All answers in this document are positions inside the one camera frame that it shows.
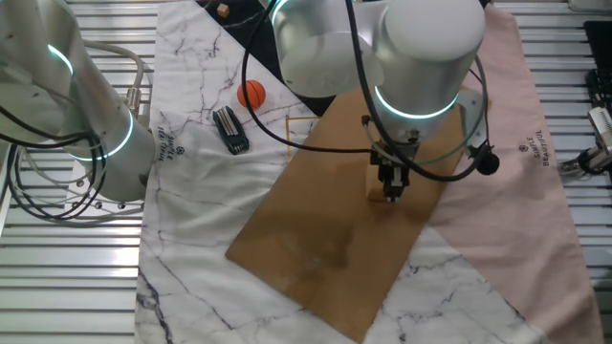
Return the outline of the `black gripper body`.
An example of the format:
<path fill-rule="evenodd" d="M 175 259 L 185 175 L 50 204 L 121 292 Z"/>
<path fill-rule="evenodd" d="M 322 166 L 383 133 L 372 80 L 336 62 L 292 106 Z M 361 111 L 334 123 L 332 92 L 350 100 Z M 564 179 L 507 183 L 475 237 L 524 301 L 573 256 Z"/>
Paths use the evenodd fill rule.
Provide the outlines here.
<path fill-rule="evenodd" d="M 380 178 L 393 178 L 399 173 L 401 178 L 406 178 L 410 167 L 403 163 L 383 141 L 376 140 L 372 144 L 373 153 L 370 154 L 370 164 L 379 167 Z"/>

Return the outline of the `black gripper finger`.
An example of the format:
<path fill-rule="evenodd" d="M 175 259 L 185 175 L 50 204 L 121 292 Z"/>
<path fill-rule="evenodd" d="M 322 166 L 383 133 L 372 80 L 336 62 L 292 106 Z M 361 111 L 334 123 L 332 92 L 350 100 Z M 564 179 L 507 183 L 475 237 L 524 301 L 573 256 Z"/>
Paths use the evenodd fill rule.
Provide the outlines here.
<path fill-rule="evenodd" d="M 382 182 L 383 196 L 389 202 L 397 202 L 409 186 L 409 168 L 399 165 L 380 165 L 378 179 Z"/>

